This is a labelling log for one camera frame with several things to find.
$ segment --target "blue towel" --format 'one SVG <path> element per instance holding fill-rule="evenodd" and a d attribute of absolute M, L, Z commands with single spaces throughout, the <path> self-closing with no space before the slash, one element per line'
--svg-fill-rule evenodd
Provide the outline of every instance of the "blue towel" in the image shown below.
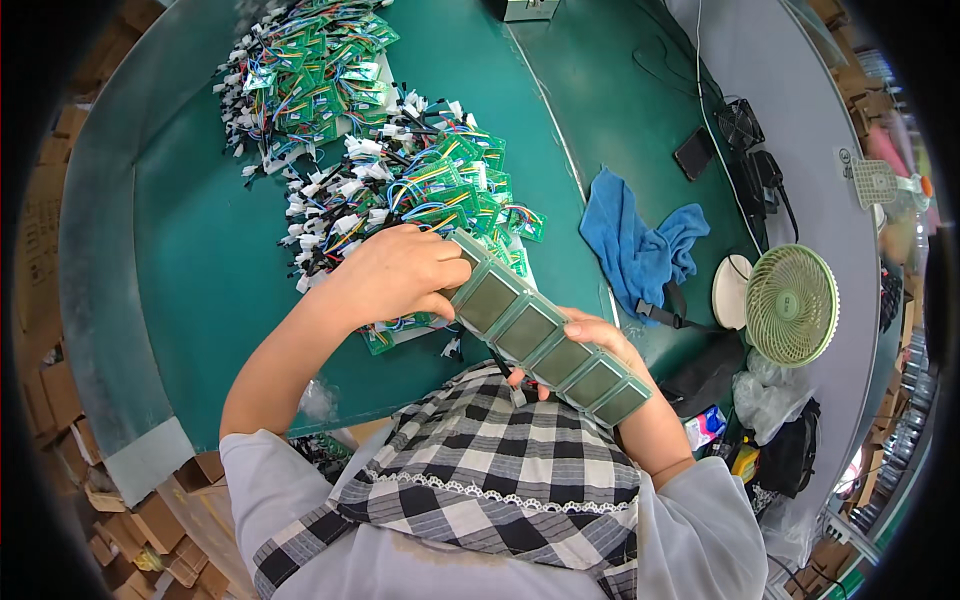
<path fill-rule="evenodd" d="M 659 228 L 650 229 L 636 214 L 636 197 L 626 182 L 606 166 L 590 185 L 590 201 L 580 222 L 580 233 L 600 257 L 613 294 L 630 315 L 636 302 L 663 307 L 663 284 L 697 274 L 690 249 L 698 237 L 710 233 L 699 204 L 673 211 Z"/>

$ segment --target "lace trim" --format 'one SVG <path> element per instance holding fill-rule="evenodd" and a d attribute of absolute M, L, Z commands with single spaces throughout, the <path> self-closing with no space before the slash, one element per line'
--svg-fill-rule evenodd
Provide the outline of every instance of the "lace trim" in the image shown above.
<path fill-rule="evenodd" d="M 461 493 L 464 495 L 473 496 L 475 498 L 487 498 L 488 500 L 495 500 L 504 504 L 514 504 L 525 509 L 532 509 L 542 513 L 594 513 L 595 515 L 607 515 L 609 513 L 625 511 L 637 503 L 637 497 L 634 497 L 634 499 L 630 502 L 620 502 L 619 504 L 612 504 L 611 502 L 597 504 L 592 500 L 590 502 L 574 502 L 571 500 L 561 505 L 557 502 L 544 503 L 534 498 L 521 498 L 515 493 L 503 495 L 496 490 L 484 491 L 479 486 L 473 484 L 465 486 L 456 481 L 444 481 L 436 475 L 426 476 L 422 473 L 410 474 L 404 471 L 394 473 L 392 475 L 380 475 L 373 469 L 367 467 L 363 467 L 363 471 L 367 473 L 374 483 L 383 483 L 386 481 L 416 483 L 423 486 L 428 486 L 430 488 L 436 488 L 437 490 Z"/>

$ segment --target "plastic bag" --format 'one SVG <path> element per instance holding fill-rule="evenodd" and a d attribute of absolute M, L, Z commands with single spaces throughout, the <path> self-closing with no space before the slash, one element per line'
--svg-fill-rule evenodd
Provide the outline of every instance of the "plastic bag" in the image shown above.
<path fill-rule="evenodd" d="M 297 408 L 312 420 L 334 420 L 337 416 L 339 393 L 340 390 L 336 386 L 325 386 L 324 379 L 317 373 L 317 376 L 306 384 Z"/>
<path fill-rule="evenodd" d="M 756 443 L 765 445 L 800 416 L 814 390 L 803 370 L 777 367 L 756 349 L 747 356 L 747 369 L 733 376 L 733 408 L 740 423 L 756 432 Z"/>
<path fill-rule="evenodd" d="M 770 503 L 760 520 L 767 554 L 800 567 L 806 566 L 817 533 L 817 511 L 783 495 Z"/>
<path fill-rule="evenodd" d="M 765 386 L 792 387 L 799 369 L 786 369 L 770 362 L 770 359 L 751 348 L 747 354 L 747 371 L 756 375 L 756 380 Z"/>

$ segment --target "checkered apron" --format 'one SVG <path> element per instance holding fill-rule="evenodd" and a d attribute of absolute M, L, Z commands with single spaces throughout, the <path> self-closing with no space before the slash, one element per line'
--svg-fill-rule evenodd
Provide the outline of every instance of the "checkered apron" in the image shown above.
<path fill-rule="evenodd" d="M 588 572 L 636 597 L 640 474 L 610 431 L 555 401 L 526 402 L 492 361 L 395 413 L 365 467 L 253 557 L 268 600 L 359 523 Z"/>

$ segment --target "white sleeve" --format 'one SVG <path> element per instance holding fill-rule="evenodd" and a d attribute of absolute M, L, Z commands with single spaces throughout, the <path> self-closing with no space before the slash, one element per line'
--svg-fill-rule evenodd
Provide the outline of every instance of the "white sleeve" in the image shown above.
<path fill-rule="evenodd" d="M 250 573 L 253 554 L 271 536 L 316 509 L 333 486 L 277 435 L 260 429 L 220 441 L 237 546 Z"/>
<path fill-rule="evenodd" d="M 743 482 L 721 459 L 700 460 L 659 493 L 652 490 L 644 475 L 637 526 L 641 597 L 762 597 L 767 579 L 763 537 Z"/>

